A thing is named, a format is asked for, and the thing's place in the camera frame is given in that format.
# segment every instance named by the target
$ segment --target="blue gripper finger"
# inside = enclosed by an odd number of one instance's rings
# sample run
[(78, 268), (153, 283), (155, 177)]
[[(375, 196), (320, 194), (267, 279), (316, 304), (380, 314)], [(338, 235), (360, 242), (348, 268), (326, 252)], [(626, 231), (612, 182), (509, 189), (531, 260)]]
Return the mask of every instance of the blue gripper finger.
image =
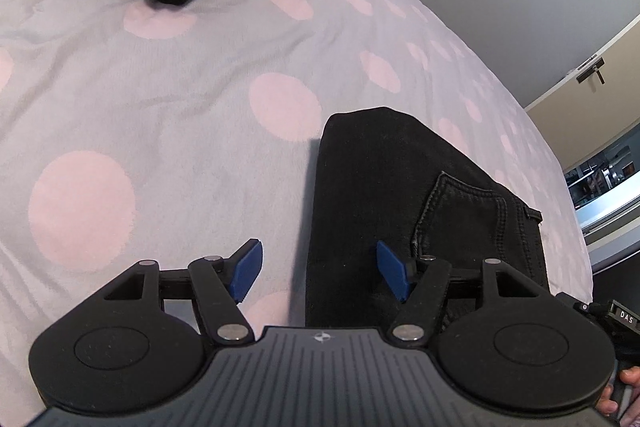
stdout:
[(238, 304), (249, 293), (262, 269), (262, 243), (257, 239), (248, 240), (229, 260), (235, 266), (227, 289)]
[(376, 257), (378, 270), (396, 299), (405, 302), (409, 298), (412, 286), (408, 280), (405, 264), (383, 241), (378, 241), (376, 245)]

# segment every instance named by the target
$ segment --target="jeans pocket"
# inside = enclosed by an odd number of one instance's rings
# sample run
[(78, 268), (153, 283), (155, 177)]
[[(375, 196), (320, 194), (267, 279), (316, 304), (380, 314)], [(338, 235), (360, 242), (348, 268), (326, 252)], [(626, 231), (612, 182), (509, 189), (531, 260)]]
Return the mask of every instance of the jeans pocket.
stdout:
[(412, 237), (412, 255), (433, 255), (455, 268), (479, 268), (482, 259), (503, 261), (507, 202), (494, 190), (439, 174)]

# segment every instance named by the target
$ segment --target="light purple duvet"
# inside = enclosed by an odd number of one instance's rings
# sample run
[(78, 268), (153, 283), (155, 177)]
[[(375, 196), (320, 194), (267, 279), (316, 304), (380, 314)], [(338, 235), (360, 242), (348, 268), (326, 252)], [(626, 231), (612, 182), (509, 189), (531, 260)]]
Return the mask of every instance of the light purple duvet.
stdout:
[(182, 268), (257, 237), (242, 311), (258, 334), (302, 324), (318, 139), (381, 105), (542, 211), (552, 291), (591, 300), (558, 162), (420, 1), (0, 0), (0, 424), (42, 409), (37, 334), (140, 259)]

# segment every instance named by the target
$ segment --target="logo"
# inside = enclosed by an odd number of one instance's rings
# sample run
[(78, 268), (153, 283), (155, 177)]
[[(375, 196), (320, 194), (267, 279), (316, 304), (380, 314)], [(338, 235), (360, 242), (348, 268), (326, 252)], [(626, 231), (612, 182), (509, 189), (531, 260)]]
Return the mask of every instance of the logo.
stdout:
[(324, 331), (322, 331), (321, 333), (316, 333), (314, 335), (314, 338), (319, 343), (324, 344), (326, 341), (330, 341), (333, 337), (329, 335), (329, 333), (325, 333)]

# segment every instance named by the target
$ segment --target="black circular pad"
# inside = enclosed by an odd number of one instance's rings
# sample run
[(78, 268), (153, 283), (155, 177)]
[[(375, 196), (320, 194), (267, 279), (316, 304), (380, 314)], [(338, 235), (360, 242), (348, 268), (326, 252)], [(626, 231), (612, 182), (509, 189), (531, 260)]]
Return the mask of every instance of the black circular pad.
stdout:
[(565, 336), (539, 324), (514, 324), (498, 331), (494, 346), (505, 359), (522, 365), (558, 362), (569, 350)]
[(615, 361), (606, 333), (551, 295), (465, 315), (441, 334), (437, 355), (471, 398), (511, 413), (591, 406)]
[(149, 350), (149, 339), (133, 328), (100, 328), (76, 343), (76, 357), (94, 369), (124, 369), (139, 362)]
[(200, 335), (165, 314), (158, 264), (136, 264), (43, 331), (29, 352), (47, 406), (78, 414), (146, 409), (189, 386), (205, 362)]

